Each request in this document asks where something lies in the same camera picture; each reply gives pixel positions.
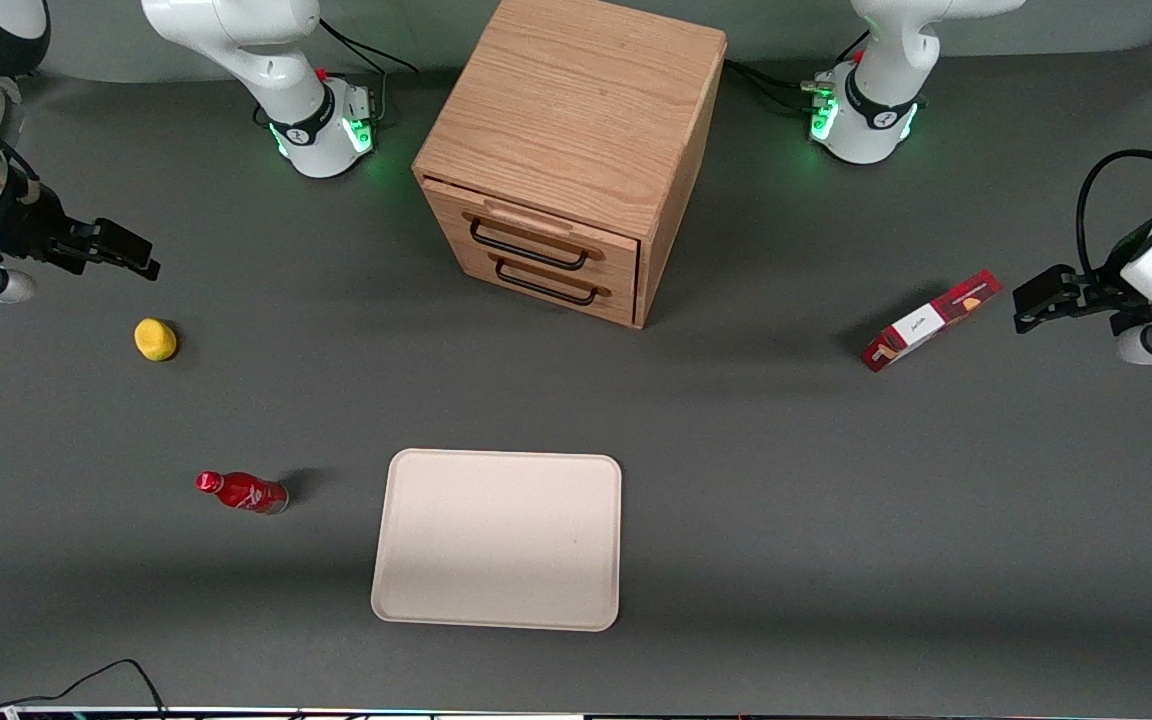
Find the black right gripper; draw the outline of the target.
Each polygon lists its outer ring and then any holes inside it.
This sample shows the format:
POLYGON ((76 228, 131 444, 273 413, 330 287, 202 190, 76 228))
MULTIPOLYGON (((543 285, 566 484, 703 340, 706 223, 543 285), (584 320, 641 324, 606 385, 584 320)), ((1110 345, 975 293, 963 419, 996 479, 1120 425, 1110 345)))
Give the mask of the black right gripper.
POLYGON ((69 234, 71 220, 55 192, 46 184, 26 184, 12 196, 0 223, 0 253, 12 258, 50 263, 70 274, 82 274, 88 264, 113 264, 156 282, 161 264, 152 258, 154 245, 123 225, 96 220, 96 236, 69 234))

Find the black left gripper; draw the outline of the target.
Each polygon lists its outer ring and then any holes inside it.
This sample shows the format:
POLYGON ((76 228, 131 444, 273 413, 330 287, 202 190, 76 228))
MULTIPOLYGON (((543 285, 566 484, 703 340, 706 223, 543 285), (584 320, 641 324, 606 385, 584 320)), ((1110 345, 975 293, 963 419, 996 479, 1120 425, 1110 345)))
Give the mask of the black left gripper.
POLYGON ((1107 311, 1114 311, 1111 314, 1114 338, 1152 323, 1152 302, 1120 274, 1102 270, 1078 274, 1064 264, 1051 266, 1016 287, 1011 304, 1015 310, 1011 324, 1018 334, 1032 332, 1043 323, 1107 311))

